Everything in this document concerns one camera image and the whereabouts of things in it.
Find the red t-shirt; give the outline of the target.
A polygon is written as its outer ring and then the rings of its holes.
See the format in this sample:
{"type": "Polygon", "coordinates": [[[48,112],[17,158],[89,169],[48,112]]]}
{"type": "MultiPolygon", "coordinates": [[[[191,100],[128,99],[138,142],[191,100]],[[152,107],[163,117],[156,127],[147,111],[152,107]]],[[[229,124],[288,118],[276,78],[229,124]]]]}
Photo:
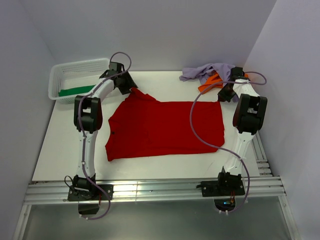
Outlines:
{"type": "Polygon", "coordinates": [[[225,143],[219,102],[161,102],[137,88],[109,118],[108,161],[214,153],[225,143]]]}

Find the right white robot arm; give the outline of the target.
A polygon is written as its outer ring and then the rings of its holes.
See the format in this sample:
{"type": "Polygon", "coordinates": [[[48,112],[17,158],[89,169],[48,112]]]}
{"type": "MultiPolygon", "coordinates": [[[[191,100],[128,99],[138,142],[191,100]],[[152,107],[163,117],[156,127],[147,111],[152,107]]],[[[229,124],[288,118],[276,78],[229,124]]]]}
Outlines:
{"type": "Polygon", "coordinates": [[[235,197],[249,193],[250,184],[244,186],[242,179],[242,170],[249,172],[244,158],[250,142],[263,126],[268,99],[256,93],[247,77],[238,77],[226,84],[218,100],[224,102],[234,96],[238,97],[238,102],[232,119],[236,135],[231,154],[217,180],[202,181],[198,185],[203,197],[235,197]]]}

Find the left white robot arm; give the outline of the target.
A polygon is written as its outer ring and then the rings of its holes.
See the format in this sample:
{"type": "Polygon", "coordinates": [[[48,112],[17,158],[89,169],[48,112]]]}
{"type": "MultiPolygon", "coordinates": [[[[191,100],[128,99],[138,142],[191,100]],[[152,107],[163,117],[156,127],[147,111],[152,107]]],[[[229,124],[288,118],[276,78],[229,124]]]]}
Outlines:
{"type": "Polygon", "coordinates": [[[128,71],[106,70],[99,82],[87,93],[74,99],[73,123],[79,133],[79,158],[70,192],[84,200],[92,200],[103,189],[96,184],[95,146],[103,124],[102,101],[116,88],[122,95],[137,88],[128,71]]]}

